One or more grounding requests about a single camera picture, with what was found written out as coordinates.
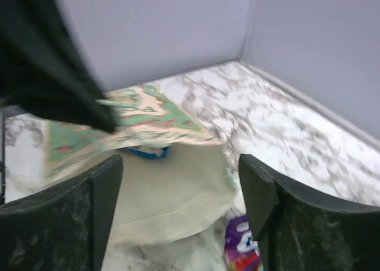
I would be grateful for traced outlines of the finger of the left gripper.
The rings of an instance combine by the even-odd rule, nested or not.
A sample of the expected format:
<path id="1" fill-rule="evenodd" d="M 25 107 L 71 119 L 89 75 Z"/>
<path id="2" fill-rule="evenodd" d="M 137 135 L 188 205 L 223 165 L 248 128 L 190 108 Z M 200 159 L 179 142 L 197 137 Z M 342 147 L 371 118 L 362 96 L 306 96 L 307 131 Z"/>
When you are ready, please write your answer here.
<path id="1" fill-rule="evenodd" d="M 55 0 L 1 0 L 1 107 L 113 133 L 119 120 L 105 98 Z"/>

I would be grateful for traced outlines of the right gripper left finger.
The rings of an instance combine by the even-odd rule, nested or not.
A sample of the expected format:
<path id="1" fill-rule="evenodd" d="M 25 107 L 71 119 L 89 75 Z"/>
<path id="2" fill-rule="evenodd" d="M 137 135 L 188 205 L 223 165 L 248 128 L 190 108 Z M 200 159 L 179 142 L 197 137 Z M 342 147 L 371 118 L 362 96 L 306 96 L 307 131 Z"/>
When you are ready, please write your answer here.
<path id="1" fill-rule="evenodd" d="M 1 205 L 1 270 L 101 270 L 123 173 L 112 155 Z"/>

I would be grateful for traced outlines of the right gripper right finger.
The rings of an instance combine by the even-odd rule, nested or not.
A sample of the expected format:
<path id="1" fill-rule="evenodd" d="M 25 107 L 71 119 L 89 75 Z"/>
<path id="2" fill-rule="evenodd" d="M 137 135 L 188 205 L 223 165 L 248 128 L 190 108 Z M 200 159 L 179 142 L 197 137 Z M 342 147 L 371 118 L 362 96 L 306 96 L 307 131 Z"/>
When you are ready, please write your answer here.
<path id="1" fill-rule="evenodd" d="M 320 192 L 248 154 L 239 178 L 265 270 L 379 270 L 377 206 Z"/>

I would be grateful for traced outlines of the green printed paper bag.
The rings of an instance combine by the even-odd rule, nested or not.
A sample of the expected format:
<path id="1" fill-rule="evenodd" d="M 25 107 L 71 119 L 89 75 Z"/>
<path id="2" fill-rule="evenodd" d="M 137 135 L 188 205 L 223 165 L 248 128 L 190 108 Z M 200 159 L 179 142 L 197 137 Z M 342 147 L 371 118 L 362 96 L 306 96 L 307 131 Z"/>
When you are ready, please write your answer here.
<path id="1" fill-rule="evenodd" d="M 56 183 L 113 154 L 123 176 L 110 232 L 111 246 L 169 243 L 197 234 L 224 215 L 236 185 L 225 144 L 153 85 L 109 93 L 103 103 L 123 121 L 114 134 L 49 122 L 45 182 Z M 122 150 L 169 147 L 149 160 Z"/>

